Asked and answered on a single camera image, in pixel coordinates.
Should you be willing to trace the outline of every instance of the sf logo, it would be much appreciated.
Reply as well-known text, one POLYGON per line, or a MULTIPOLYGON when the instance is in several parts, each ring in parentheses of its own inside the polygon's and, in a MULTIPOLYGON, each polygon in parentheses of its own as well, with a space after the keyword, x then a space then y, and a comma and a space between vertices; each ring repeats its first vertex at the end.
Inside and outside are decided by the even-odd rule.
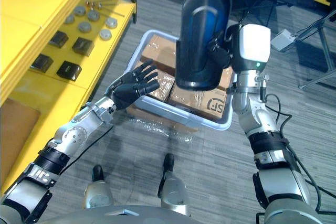
POLYGON ((222 113, 224 108, 224 101, 218 98, 212 98, 208 101, 207 108, 208 110, 213 110, 218 113, 222 113))

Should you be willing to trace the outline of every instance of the black cable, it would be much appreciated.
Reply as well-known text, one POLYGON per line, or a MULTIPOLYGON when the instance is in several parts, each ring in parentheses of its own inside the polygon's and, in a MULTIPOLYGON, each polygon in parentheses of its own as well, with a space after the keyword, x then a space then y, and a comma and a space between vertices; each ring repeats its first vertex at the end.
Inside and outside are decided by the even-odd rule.
POLYGON ((273 109, 273 108, 271 108, 270 106, 267 106, 267 105, 265 105, 265 107, 268 108, 269 110, 272 110, 272 111, 274 111, 274 112, 276 112, 276 113, 279 113, 280 115, 285 115, 285 116, 288 117, 288 118, 286 118, 286 119, 283 121, 283 123, 282 123, 281 126, 280 126, 280 135, 281 135, 282 137, 285 137, 285 136, 284 136, 284 127, 285 127, 285 124, 286 124, 286 123, 293 117, 293 115, 279 112, 279 111, 277 111, 277 110, 275 110, 275 109, 273 109))
MULTIPOLYGON (((312 184, 311 181, 309 181, 309 180, 307 180, 307 179, 305 179, 305 181, 306 181, 309 185, 312 185, 312 186, 313 186, 313 184, 312 184)), ((320 186, 319 186, 319 189, 320 189, 322 192, 324 192, 324 193, 328 194, 329 196, 331 196, 331 197, 333 197, 333 198, 336 199, 336 195, 335 195, 335 194, 329 192, 328 190, 326 190, 326 189, 324 189, 323 187, 320 187, 320 186)))
POLYGON ((280 102, 279 97, 278 97, 276 94, 267 94, 267 95, 265 96, 265 103, 267 102, 267 98, 268 98, 269 96, 274 96, 274 97, 278 100, 278 115, 277 115, 277 118, 275 119, 275 122, 278 123, 279 118, 280 118, 280 113, 281 113, 281 102, 280 102))
POLYGON ((265 216, 265 213, 264 212, 258 212, 256 214, 256 224, 260 224, 259 216, 265 216))
MULTIPOLYGON (((284 135, 284 127, 286 125, 286 123, 293 117, 291 114, 285 114, 285 113, 282 113, 280 111, 277 111, 269 106, 266 105, 266 107, 274 112, 277 112, 281 115, 285 115, 287 116, 287 118, 283 121, 283 123, 281 124, 281 127, 280 127, 280 135, 285 138, 285 135, 284 135)), ((287 145, 287 149, 292 152, 294 158, 296 159, 296 161, 300 164, 300 166, 302 167, 302 169, 304 170, 304 172, 307 174, 307 176, 309 177, 310 181, 313 183, 313 186, 315 187, 315 190, 316 190, 316 193, 317 193, 317 198, 318 198, 318 201, 317 201, 317 205, 316 205, 316 211, 319 211, 320 210, 320 207, 321 207, 321 193, 320 193, 320 189, 318 187, 318 185, 316 184, 315 180, 312 178, 312 176, 310 175, 310 173, 308 172, 308 170, 305 168, 305 166, 303 165, 303 163, 301 162, 301 160, 299 159, 299 157, 296 155, 295 151, 292 149, 292 147, 288 144, 287 145)))
POLYGON ((305 36, 305 38, 303 38, 303 39, 299 39, 299 40, 297 40, 297 41, 302 42, 302 41, 304 41, 305 39, 308 39, 310 36, 313 36, 314 34, 316 34, 316 33, 318 33, 318 32, 319 32, 319 31, 316 30, 315 32, 311 33, 310 35, 305 36))
POLYGON ((336 215, 336 212, 331 211, 317 211, 317 213, 320 215, 336 215))
POLYGON ((313 186, 315 187, 315 190, 316 190, 316 193, 317 193, 317 205, 316 205, 315 211, 317 212, 317 211, 320 210, 320 207, 321 207, 321 192, 320 192, 320 189, 317 186, 317 184, 316 184, 315 180, 313 179, 313 177, 310 175, 310 173, 307 171, 307 169, 305 168, 305 166, 303 165, 303 163, 299 159, 299 157, 296 155, 296 153, 293 150, 293 148, 290 145, 287 145, 287 149, 290 152, 292 152, 294 158, 300 164, 300 166, 302 167, 302 169, 304 170, 304 172, 307 174, 307 176, 309 177, 310 181, 312 182, 313 186))
POLYGON ((78 159, 80 159, 80 157, 89 149, 91 148, 91 146, 93 146, 96 142, 98 142, 99 140, 101 140, 107 133, 110 132, 110 130, 113 128, 110 127, 104 134, 102 134, 98 139, 96 139, 95 141, 93 141, 78 157, 76 157, 76 159, 74 161, 72 161, 68 166, 66 166, 60 173, 59 175, 62 175, 71 165, 73 165, 78 159))

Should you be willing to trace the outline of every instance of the metal disc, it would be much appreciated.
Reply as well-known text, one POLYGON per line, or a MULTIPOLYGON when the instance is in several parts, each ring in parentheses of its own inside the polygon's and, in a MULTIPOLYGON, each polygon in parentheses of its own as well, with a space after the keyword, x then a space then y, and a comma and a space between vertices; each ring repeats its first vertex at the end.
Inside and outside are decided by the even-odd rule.
POLYGON ((90 10, 88 13, 88 18, 90 21, 97 21, 99 20, 99 12, 97 12, 96 10, 90 10))
POLYGON ((115 18, 107 18, 105 24, 108 28, 116 28, 118 25, 118 21, 115 18))
POLYGON ((75 17, 73 14, 70 14, 64 21, 64 24, 71 24, 75 21, 75 17))
POLYGON ((86 13, 85 7, 80 5, 76 6, 75 10, 73 11, 76 16, 84 16, 86 13))
POLYGON ((82 33, 88 33, 89 31, 91 31, 91 25, 89 22, 84 21, 78 24, 78 29, 82 33))
POLYGON ((99 32, 99 36, 102 40, 110 40, 112 38, 112 33, 108 29, 101 29, 99 32))

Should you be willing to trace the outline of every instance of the yellow table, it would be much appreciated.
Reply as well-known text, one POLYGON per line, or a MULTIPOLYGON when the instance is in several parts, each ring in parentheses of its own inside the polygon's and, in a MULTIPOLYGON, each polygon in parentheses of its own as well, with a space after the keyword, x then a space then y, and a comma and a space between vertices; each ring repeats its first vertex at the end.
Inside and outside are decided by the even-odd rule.
POLYGON ((1 0, 0 106, 80 0, 1 0))
MULTIPOLYGON (((94 0, 81 0, 78 5, 85 5, 85 1, 94 0)), ((87 16, 75 16, 74 23, 61 25, 58 30, 68 35, 68 41, 62 48, 46 45, 41 50, 42 54, 53 59, 54 62, 50 68, 46 73, 28 70, 9 95, 11 99, 38 110, 41 116, 4 182, 2 192, 12 184, 29 162, 34 161, 37 152, 54 136, 56 129, 71 120, 89 98, 133 12, 135 12, 134 3, 122 0, 111 0, 110 2, 116 3, 113 6, 113 11, 124 17, 100 10, 100 19, 91 22, 92 31, 87 34, 80 33, 77 29, 79 22, 88 21, 87 16), (110 29, 112 38, 108 41, 103 41, 99 37, 99 31, 103 28, 107 29, 104 24, 105 15, 118 20, 117 28, 110 29), (95 47, 90 56, 82 56, 73 52, 72 46, 79 36, 93 41, 95 47), (75 82, 56 75, 65 60, 79 64, 82 68, 75 82)))

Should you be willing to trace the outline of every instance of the white plastic bin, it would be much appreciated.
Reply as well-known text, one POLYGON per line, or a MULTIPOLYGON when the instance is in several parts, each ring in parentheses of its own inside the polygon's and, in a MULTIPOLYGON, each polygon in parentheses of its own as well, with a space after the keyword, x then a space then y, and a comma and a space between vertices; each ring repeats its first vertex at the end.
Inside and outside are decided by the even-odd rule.
MULTIPOLYGON (((127 65, 127 68, 125 72, 131 71, 136 63, 141 58, 141 53, 143 49, 146 47, 146 45, 149 43, 153 35, 158 35, 160 37, 166 38, 171 41, 177 41, 177 38, 174 36, 171 36, 169 34, 165 34, 158 30, 148 30, 143 36, 140 41, 139 46, 135 50, 130 62, 127 65)), ((176 108, 170 104, 158 101, 154 98, 151 98, 149 96, 142 96, 139 99, 136 100, 134 103, 135 106, 138 108, 141 108, 143 110, 152 112, 154 114, 163 116, 165 118, 168 118, 170 120, 173 120, 177 123, 181 123, 188 127, 200 127, 200 126, 206 126, 213 128, 218 131, 224 131, 227 130, 232 121, 232 95, 229 94, 226 98, 225 102, 225 109, 223 112, 223 117, 221 119, 218 119, 216 121, 211 121, 209 119, 203 118, 201 116, 192 114, 190 112, 181 110, 179 108, 176 108)))

